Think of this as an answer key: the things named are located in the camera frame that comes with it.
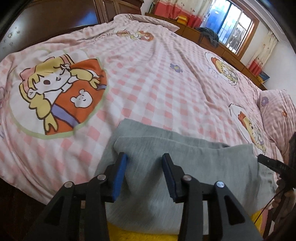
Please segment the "grey pants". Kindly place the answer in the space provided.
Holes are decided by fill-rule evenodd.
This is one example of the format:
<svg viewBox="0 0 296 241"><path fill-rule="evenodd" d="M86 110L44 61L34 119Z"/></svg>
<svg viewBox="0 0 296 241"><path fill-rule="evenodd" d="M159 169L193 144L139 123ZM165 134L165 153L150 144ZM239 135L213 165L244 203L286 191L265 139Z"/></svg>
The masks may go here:
<svg viewBox="0 0 296 241"><path fill-rule="evenodd" d="M107 204L110 223L133 232L176 235L182 204L170 197L162 168L169 154L182 168L179 181L223 182L252 215L275 194L274 173L257 161L251 144L228 146L125 119L110 136L96 174L127 155L125 178L114 203Z"/></svg>

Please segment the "yellow mat under duvet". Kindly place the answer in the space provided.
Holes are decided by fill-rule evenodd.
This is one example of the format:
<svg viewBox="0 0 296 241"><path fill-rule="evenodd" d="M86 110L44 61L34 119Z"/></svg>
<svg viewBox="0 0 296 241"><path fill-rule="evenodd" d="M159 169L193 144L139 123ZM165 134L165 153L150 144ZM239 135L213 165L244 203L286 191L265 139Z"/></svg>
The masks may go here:
<svg viewBox="0 0 296 241"><path fill-rule="evenodd" d="M260 234L263 235L264 229L266 226L267 220L267 211L264 211L262 214L258 212L254 213L251 216L251 220L254 222L256 228L259 230ZM177 241L177 235L152 235L146 233L137 233L137 232L129 232L127 230L123 230L111 223L108 223L109 236L110 240L113 241Z"/></svg>

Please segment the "pink checkered pillow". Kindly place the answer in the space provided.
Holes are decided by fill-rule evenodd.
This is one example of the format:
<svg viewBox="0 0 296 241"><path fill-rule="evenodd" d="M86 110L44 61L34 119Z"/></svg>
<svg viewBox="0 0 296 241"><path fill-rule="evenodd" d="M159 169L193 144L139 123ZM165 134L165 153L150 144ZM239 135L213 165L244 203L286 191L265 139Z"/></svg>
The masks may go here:
<svg viewBox="0 0 296 241"><path fill-rule="evenodd" d="M287 164L290 139L295 133L295 105L290 95L286 90L264 90L260 92L259 109L269 141Z"/></svg>

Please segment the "blue book on cabinet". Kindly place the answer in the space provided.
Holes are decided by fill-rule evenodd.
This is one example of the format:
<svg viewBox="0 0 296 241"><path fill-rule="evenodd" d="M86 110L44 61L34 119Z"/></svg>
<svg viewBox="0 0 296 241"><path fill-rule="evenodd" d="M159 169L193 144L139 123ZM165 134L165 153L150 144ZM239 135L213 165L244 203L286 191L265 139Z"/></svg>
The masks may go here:
<svg viewBox="0 0 296 241"><path fill-rule="evenodd" d="M260 83L265 83L267 80L269 80L269 76L264 72L260 72L259 75L257 76L257 79Z"/></svg>

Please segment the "cream and red curtain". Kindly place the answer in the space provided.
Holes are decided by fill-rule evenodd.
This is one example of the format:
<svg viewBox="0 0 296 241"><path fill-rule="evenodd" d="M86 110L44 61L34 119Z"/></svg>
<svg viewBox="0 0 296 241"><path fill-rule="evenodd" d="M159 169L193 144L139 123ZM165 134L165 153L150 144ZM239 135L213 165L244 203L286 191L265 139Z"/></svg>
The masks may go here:
<svg viewBox="0 0 296 241"><path fill-rule="evenodd" d="M252 58L247 64L247 69L254 76L258 76L261 73L277 43L277 37L271 30L269 30L262 43L259 45L259 48L253 54Z"/></svg>

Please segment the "pink checkered cartoon duvet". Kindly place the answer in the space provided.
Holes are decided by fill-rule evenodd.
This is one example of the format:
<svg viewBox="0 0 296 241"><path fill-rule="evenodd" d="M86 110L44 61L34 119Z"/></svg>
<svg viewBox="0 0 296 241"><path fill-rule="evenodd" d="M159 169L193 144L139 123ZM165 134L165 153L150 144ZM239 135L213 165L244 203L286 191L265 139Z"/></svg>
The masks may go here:
<svg viewBox="0 0 296 241"><path fill-rule="evenodd" d="M95 173L125 118L273 157L260 89L151 17L120 14L1 61L1 179L47 203Z"/></svg>

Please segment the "dark clothes on cabinet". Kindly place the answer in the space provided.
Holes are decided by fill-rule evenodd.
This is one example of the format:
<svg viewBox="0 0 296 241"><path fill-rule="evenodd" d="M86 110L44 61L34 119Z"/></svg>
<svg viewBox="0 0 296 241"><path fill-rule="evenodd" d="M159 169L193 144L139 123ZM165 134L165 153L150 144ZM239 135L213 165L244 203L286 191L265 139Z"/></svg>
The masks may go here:
<svg viewBox="0 0 296 241"><path fill-rule="evenodd" d="M200 32L200 37L199 37L199 40L198 40L198 44L200 44L202 39L204 37L206 37L213 47L217 48L219 46L218 34L216 32L214 32L212 29L204 28L204 27L198 27L195 30Z"/></svg>

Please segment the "yellow box on cabinet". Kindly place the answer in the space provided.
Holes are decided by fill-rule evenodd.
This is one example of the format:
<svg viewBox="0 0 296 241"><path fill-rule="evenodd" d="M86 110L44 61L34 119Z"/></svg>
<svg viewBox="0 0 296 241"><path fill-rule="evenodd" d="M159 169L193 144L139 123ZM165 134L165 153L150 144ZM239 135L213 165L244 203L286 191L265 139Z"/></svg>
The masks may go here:
<svg viewBox="0 0 296 241"><path fill-rule="evenodd" d="M184 15L177 16L176 17L176 21L178 23L180 23L180 24L187 25L187 23L188 23L188 17L187 16L184 16Z"/></svg>

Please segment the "left cream red curtain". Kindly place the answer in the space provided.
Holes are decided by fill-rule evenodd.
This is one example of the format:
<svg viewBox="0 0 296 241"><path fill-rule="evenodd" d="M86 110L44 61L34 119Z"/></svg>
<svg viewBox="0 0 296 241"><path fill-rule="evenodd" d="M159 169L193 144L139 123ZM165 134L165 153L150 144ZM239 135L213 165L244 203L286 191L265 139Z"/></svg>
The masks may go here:
<svg viewBox="0 0 296 241"><path fill-rule="evenodd" d="M157 1L154 14L174 20L179 16L186 16L187 25L198 28L214 2L213 0Z"/></svg>

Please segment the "dark wooden wardrobe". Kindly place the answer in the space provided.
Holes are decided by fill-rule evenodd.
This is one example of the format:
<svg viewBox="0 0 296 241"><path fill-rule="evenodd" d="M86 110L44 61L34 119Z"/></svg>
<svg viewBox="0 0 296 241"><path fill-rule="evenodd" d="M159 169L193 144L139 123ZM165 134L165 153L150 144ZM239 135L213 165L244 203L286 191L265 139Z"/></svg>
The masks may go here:
<svg viewBox="0 0 296 241"><path fill-rule="evenodd" d="M27 1L1 32L1 58L52 37L140 14L143 1Z"/></svg>

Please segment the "window with wooden frame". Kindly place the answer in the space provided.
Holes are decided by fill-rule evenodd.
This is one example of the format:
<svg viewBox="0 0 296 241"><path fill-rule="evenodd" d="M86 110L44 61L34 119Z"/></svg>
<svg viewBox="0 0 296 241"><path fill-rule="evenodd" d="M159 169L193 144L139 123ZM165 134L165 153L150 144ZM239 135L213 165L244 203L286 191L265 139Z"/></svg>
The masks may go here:
<svg viewBox="0 0 296 241"><path fill-rule="evenodd" d="M239 1L213 1L201 27L210 28L219 42L239 59L247 50L259 19Z"/></svg>

